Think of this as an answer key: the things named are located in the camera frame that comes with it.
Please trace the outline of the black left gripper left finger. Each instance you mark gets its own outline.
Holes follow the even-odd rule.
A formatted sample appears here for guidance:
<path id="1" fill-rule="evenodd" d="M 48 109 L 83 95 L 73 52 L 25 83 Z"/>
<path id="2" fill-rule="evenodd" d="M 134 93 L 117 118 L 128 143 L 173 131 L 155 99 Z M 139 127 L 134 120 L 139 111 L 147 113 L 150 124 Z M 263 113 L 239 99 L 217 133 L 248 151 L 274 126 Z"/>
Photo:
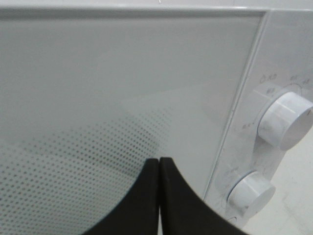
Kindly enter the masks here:
<path id="1" fill-rule="evenodd" d="M 158 233 L 158 159 L 147 159 L 130 190 L 86 235 L 156 235 Z"/>

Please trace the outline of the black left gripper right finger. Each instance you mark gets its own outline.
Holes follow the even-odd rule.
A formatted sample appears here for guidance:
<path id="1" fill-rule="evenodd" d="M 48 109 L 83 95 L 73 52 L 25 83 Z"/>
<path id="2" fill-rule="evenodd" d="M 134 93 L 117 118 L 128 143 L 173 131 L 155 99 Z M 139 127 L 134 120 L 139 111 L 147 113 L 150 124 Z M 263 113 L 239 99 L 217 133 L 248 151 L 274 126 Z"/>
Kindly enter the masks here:
<path id="1" fill-rule="evenodd" d="M 160 214 L 164 235 L 243 235 L 191 189 L 174 160 L 160 158 Z"/>

